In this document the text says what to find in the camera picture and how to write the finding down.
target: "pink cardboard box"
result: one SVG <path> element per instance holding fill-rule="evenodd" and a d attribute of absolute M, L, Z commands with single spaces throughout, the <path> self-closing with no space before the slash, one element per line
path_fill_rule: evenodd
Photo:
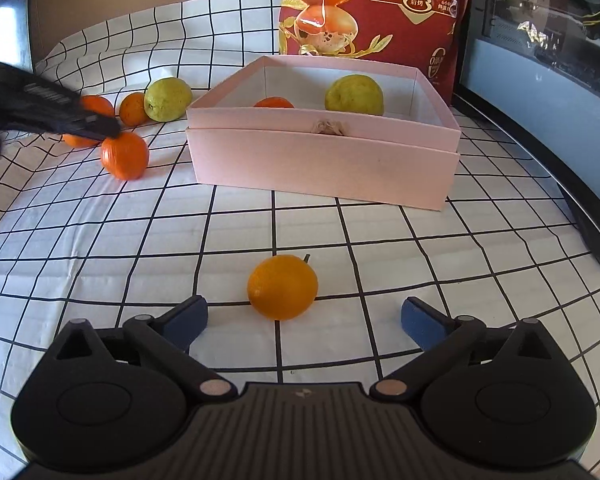
<path fill-rule="evenodd" d="M 366 74 L 384 116 L 324 110 L 336 79 Z M 296 108 L 253 108 L 280 96 Z M 317 56 L 262 56 L 187 109 L 198 182 L 439 210 L 458 165 L 460 127 L 416 68 Z M 316 134 L 319 121 L 345 136 Z"/>

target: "red snack bag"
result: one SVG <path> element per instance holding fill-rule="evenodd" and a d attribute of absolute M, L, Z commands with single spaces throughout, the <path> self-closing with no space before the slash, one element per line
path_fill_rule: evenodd
<path fill-rule="evenodd" d="M 282 0 L 280 54 L 364 57 L 419 68 L 449 102 L 467 0 Z"/>

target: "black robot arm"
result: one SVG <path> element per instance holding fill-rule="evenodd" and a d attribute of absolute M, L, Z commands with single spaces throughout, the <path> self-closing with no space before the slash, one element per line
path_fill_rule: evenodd
<path fill-rule="evenodd" d="M 85 110 L 80 94 L 0 63 L 0 131 L 73 134 L 104 140 L 120 134 L 118 122 Z"/>

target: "white tablecloth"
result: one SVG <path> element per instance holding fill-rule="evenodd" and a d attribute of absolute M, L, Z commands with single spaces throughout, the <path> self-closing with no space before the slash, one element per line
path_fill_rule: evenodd
<path fill-rule="evenodd" d="M 277 51 L 279 2 L 193 0 L 122 16 L 64 40 L 38 72 L 116 107 L 165 76 L 201 94 Z M 0 160 L 0 479 L 25 463 L 13 400 L 67 320 L 119 326 L 192 293 L 210 313 L 190 354 L 238 387 L 369 386 L 419 352 L 400 328 L 407 296 L 490 326 L 538 316 L 596 402 L 582 463 L 598 466 L 600 265 L 540 165 L 492 126 L 457 118 L 462 159 L 442 212 L 195 184 L 184 120 L 136 128 L 150 168 L 127 183 L 102 169 L 99 148 L 10 133 Z M 311 254 L 320 282 L 314 306 L 279 324 L 246 297 L 249 273 L 275 253 Z"/>

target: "screw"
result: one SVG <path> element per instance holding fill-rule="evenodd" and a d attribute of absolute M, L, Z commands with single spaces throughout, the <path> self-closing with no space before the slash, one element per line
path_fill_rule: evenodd
<path fill-rule="evenodd" d="M 407 385 L 398 379 L 383 379 L 376 383 L 376 391 L 386 396 L 398 396 L 407 391 Z"/>
<path fill-rule="evenodd" d="M 200 384 L 200 391 L 210 397 L 219 397 L 231 391 L 231 383 L 224 379 L 209 379 Z"/>

